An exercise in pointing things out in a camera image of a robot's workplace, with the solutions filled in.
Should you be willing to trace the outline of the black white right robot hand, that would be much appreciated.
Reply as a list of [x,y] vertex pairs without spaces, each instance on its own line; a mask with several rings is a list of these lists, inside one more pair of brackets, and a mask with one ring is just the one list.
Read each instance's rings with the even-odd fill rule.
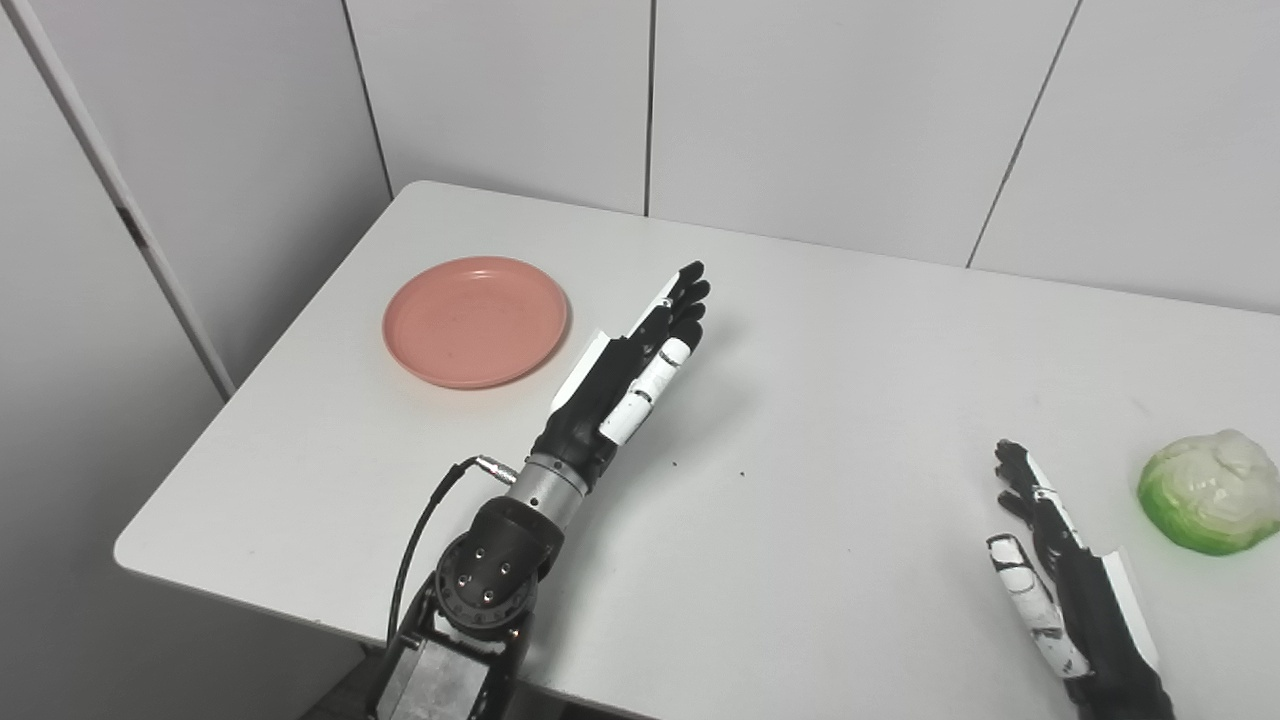
[[1028,450],[995,446],[1001,509],[1030,532],[987,539],[996,577],[1080,719],[1172,719],[1158,651],[1117,551],[1098,555]]

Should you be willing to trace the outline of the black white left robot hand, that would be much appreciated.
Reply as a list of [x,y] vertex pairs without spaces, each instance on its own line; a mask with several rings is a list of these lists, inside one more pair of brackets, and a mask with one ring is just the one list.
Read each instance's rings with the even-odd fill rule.
[[599,333],[557,392],[531,452],[594,489],[703,337],[705,266],[681,268],[626,336]]

